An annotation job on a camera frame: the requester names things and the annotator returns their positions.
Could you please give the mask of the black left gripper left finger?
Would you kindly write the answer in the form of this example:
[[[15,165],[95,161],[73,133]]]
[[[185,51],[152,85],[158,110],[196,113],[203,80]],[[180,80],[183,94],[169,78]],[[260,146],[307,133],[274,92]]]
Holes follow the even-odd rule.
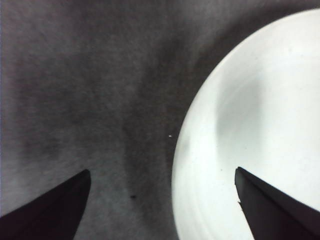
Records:
[[[91,173],[85,169],[0,218],[2,240],[72,240],[86,209]]]

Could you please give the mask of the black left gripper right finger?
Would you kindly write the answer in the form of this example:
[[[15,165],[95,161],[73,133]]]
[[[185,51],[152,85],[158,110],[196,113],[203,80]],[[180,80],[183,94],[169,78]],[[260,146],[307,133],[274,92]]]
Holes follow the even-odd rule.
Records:
[[[237,167],[239,205],[255,240],[318,240],[320,212]]]

